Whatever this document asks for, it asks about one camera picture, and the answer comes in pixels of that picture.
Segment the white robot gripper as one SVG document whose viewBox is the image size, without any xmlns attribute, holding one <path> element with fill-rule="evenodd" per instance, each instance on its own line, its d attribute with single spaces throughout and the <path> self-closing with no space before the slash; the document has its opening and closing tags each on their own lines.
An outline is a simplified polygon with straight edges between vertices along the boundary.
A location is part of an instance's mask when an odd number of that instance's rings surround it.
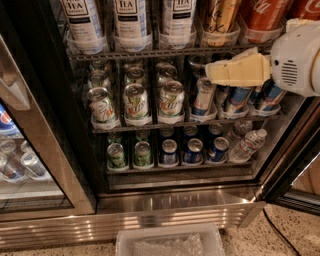
<svg viewBox="0 0 320 256">
<path fill-rule="evenodd" d="M 278 38 L 271 48 L 271 67 L 281 89 L 304 97 L 320 96 L 320 22 L 300 25 Z M 230 60 L 207 64 L 205 72 L 218 85 L 253 87 L 270 78 L 271 68 L 269 58 L 252 47 Z"/>
</svg>

